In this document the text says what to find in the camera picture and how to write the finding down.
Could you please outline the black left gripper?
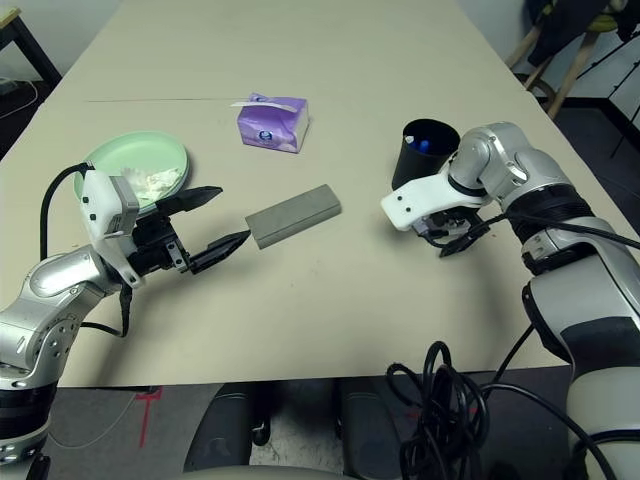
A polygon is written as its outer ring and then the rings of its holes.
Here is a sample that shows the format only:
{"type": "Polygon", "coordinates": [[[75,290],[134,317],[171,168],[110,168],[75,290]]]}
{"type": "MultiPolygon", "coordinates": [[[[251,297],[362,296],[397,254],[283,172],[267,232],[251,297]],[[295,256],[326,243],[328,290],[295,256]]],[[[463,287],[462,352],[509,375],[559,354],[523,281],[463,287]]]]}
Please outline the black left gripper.
{"type": "MultiPolygon", "coordinates": [[[[222,192],[223,189],[217,186],[196,187],[160,199],[155,205],[162,213],[187,212],[205,205],[222,192]]],[[[210,243],[204,251],[189,258],[189,270],[198,274],[226,260],[249,236],[250,231],[244,230],[210,243]]],[[[168,216],[149,215],[141,218],[133,229],[132,240],[135,251],[127,260],[136,273],[172,268],[185,272],[188,269],[188,253],[168,216]]]]}

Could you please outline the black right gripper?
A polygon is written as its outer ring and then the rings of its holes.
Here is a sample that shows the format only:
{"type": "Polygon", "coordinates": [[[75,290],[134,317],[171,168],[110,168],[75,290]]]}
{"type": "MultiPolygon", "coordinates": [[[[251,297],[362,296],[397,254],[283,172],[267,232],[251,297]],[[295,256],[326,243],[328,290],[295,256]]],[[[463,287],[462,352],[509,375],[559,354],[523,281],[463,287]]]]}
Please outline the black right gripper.
{"type": "Polygon", "coordinates": [[[488,233],[490,227],[481,222],[477,209],[456,207],[423,216],[414,223],[414,231],[432,240],[456,238],[441,249],[439,257],[445,258],[463,252],[488,233]]]}

